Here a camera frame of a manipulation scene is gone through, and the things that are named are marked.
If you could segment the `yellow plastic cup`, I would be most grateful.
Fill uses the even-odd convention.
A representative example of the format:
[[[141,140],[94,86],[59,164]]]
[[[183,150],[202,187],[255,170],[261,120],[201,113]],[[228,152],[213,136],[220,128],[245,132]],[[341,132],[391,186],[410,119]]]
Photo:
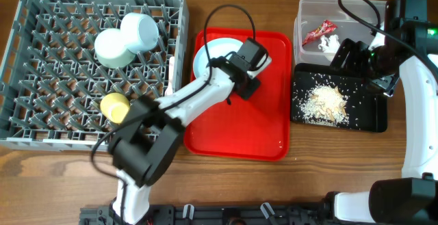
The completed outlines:
[[[99,104],[101,113],[111,122],[120,124],[130,110],[128,99],[119,93],[110,93]]]

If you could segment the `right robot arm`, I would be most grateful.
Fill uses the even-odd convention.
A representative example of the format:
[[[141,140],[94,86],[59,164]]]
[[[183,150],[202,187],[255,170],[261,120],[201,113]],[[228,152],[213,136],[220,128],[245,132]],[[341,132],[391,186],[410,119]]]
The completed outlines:
[[[389,0],[375,25],[339,7],[371,29],[372,45],[346,39],[331,67],[360,77],[378,93],[401,80],[407,146],[401,178],[375,182],[370,190],[334,195],[331,216],[340,222],[374,224],[437,223],[437,25],[427,19],[427,0]]]

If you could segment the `green bowl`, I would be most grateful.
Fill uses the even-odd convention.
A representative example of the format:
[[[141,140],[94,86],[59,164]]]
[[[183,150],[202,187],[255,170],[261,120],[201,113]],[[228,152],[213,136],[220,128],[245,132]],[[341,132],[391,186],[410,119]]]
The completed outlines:
[[[94,41],[94,49],[99,63],[107,68],[123,68],[129,65],[135,55],[129,51],[117,28],[105,29]]]

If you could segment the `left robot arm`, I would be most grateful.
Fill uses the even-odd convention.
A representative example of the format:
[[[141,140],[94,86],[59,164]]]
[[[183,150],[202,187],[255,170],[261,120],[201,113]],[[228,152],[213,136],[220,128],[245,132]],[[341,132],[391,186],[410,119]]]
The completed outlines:
[[[119,179],[112,208],[120,223],[144,218],[151,188],[172,163],[186,127],[233,93],[249,99],[260,85],[257,75],[270,62],[267,49],[247,38],[237,51],[208,54],[205,72],[174,94],[134,101],[108,145]]]

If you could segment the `white plastic fork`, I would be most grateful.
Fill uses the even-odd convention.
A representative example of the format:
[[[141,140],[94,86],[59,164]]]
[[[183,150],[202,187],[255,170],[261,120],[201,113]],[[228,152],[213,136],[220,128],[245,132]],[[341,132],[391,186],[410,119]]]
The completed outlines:
[[[173,94],[173,75],[174,75],[175,57],[171,56],[168,62],[168,87],[166,88],[164,95],[170,96]]]

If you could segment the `light blue plate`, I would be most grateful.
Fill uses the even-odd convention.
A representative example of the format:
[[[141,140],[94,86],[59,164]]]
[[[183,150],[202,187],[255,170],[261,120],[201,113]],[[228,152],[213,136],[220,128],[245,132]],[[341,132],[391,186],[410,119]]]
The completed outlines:
[[[217,38],[207,43],[207,48],[211,58],[225,56],[235,51],[237,52],[243,42],[234,38]],[[196,53],[193,61],[193,73],[196,78],[202,76],[207,70],[207,53],[203,45]]]

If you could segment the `light blue bowl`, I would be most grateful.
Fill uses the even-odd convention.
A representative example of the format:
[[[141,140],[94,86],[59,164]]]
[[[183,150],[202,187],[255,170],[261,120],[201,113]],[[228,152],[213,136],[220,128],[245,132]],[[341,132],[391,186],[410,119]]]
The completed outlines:
[[[147,14],[126,14],[121,21],[120,32],[126,48],[132,53],[150,51],[157,46],[158,26]]]

